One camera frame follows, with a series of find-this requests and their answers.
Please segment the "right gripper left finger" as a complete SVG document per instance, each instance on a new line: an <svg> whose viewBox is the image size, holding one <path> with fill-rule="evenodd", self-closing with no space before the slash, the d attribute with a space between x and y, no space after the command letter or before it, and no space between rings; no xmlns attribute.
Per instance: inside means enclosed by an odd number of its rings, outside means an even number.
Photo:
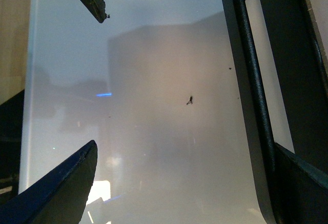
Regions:
<svg viewBox="0 0 328 224"><path fill-rule="evenodd" d="M79 223L93 185L97 144L90 141L1 206L1 223Z"/></svg>

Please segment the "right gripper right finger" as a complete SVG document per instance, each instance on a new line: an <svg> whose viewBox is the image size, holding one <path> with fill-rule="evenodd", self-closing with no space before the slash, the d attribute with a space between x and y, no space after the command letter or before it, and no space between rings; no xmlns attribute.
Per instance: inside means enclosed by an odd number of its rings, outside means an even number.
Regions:
<svg viewBox="0 0 328 224"><path fill-rule="evenodd" d="M275 159L288 223L327 223L327 174L278 143Z"/></svg>

